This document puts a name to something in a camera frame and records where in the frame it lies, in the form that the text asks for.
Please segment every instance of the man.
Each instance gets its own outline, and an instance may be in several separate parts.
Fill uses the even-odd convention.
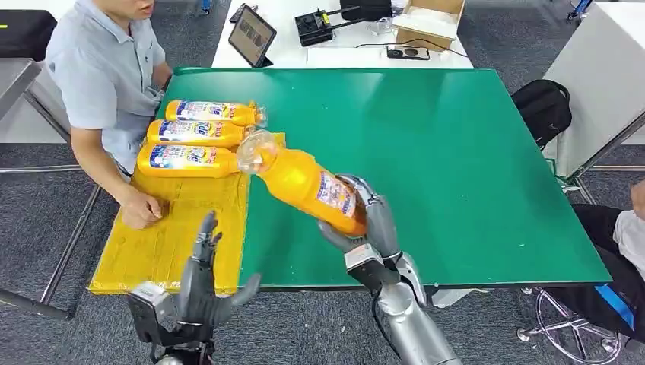
[[[574,205],[613,282],[546,290],[591,323],[645,342],[645,180],[632,187],[631,199],[633,211]]]
[[[636,215],[645,220],[645,180],[631,188],[631,202],[634,204]]]
[[[154,0],[78,0],[46,54],[78,163],[137,229],[162,217],[160,202],[126,181],[162,98],[152,85],[163,87],[172,75],[149,20],[153,7]]]

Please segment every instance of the robotic arm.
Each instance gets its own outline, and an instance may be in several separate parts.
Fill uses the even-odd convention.
[[[434,321],[421,308],[427,296],[412,257],[401,251],[392,211],[363,179],[338,175],[354,188],[367,216],[367,234],[350,238],[319,221],[323,236],[345,254],[347,272],[376,293],[392,333],[392,346],[405,365],[461,365]]]
[[[184,266],[179,293],[179,320],[171,331],[160,321],[173,312],[170,295],[147,281],[128,294],[128,306],[139,339],[151,342],[151,359],[157,365],[212,364],[213,329],[227,321],[233,310],[249,302],[260,285],[254,274],[233,296],[218,297],[214,291],[213,263],[222,233],[213,236],[218,225],[214,212],[206,216],[197,234],[192,255]],[[157,346],[164,348],[160,358]]]

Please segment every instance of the green table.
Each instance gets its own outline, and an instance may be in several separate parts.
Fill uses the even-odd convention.
[[[611,280],[495,71],[180,69],[172,99],[255,100],[289,148],[365,178],[425,284]],[[265,289],[357,285],[314,218],[253,177],[240,283],[256,271]]]

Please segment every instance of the yellow mat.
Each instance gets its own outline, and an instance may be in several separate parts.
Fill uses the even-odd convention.
[[[284,134],[276,139],[284,144]],[[215,210],[217,231],[223,233],[215,258],[215,290],[232,294],[240,276],[248,175],[221,179],[158,178],[135,171],[132,185],[167,203],[164,218],[145,230],[133,230],[116,216],[97,270],[87,289],[94,294],[125,294],[143,281],[153,281],[171,293],[180,288],[186,259],[203,218]]]

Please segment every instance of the orange bottle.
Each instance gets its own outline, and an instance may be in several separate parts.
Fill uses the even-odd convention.
[[[239,171],[226,148],[146,144],[137,156],[144,175],[158,177],[224,177]]]
[[[240,171],[264,180],[274,197],[347,235],[365,234],[364,210],[354,191],[307,152],[280,147],[271,133],[259,130],[240,144],[237,162]]]
[[[233,147],[254,130],[254,125],[240,127],[229,122],[157,119],[150,123],[146,137],[152,144]]]
[[[168,120],[221,120],[234,125],[266,126],[266,110],[238,103],[214,103],[210,101],[173,100],[166,106]]]

